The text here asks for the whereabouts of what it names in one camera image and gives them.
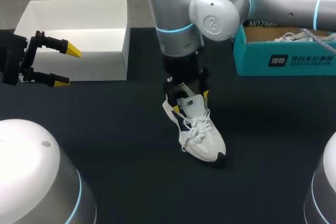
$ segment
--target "shoe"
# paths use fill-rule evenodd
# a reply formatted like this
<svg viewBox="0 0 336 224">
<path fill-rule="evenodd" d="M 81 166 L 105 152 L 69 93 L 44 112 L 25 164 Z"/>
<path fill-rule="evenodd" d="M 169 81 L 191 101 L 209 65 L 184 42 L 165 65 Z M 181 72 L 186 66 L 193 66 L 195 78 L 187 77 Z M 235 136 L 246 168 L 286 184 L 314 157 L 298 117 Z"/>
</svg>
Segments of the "shoe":
<svg viewBox="0 0 336 224">
<path fill-rule="evenodd" d="M 187 85 L 176 87 L 178 106 L 172 107 L 168 99 L 162 104 L 168 117 L 177 125 L 183 151 L 205 162 L 219 162 L 225 158 L 224 140 L 210 119 L 205 98 L 194 93 Z"/>
</svg>

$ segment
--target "robotic arm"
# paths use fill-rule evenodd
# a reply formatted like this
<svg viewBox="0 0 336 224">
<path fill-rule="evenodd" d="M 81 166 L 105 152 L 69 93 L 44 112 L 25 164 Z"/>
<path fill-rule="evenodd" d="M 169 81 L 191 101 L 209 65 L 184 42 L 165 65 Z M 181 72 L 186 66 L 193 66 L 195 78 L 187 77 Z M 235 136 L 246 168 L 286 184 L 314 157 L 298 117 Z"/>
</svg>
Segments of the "robotic arm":
<svg viewBox="0 0 336 224">
<path fill-rule="evenodd" d="M 0 72 L 3 74 L 2 82 L 16 85 L 19 75 L 23 81 L 44 83 L 50 87 L 70 84 L 70 79 L 56 74 L 35 72 L 32 67 L 37 48 L 45 46 L 75 57 L 81 57 L 81 52 L 67 40 L 58 40 L 46 37 L 44 32 L 36 31 L 30 40 L 0 31 Z"/>
<path fill-rule="evenodd" d="M 225 40 L 249 19 L 335 31 L 336 0 L 149 0 L 162 52 L 182 57 L 198 51 L 200 32 Z"/>
</svg>

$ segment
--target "black table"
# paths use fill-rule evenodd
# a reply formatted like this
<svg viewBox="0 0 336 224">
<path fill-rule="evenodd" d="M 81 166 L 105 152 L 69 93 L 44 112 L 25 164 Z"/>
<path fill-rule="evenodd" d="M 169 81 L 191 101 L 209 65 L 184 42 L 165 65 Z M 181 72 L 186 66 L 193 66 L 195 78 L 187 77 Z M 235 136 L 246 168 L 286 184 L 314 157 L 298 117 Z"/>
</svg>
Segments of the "black table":
<svg viewBox="0 0 336 224">
<path fill-rule="evenodd" d="M 228 159 L 181 152 L 161 104 L 154 28 L 132 29 L 128 81 L 0 85 L 0 120 L 34 121 L 90 185 L 105 223 L 304 223 L 303 201 L 336 131 L 335 77 L 239 77 L 230 42 L 206 40 L 211 117 Z"/>
</svg>

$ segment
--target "shoelace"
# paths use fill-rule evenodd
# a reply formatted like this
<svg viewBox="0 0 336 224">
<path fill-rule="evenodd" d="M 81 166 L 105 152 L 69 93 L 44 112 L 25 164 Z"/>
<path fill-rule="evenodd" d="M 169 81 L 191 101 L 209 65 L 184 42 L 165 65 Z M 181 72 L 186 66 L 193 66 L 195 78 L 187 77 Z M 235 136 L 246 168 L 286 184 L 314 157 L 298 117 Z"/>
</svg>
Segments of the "shoelace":
<svg viewBox="0 0 336 224">
<path fill-rule="evenodd" d="M 207 109 L 204 116 L 198 116 L 196 118 L 188 119 L 185 118 L 183 124 L 189 129 L 188 139 L 194 140 L 196 144 L 202 142 L 205 137 L 205 133 L 212 129 L 210 125 L 210 110 Z"/>
</svg>

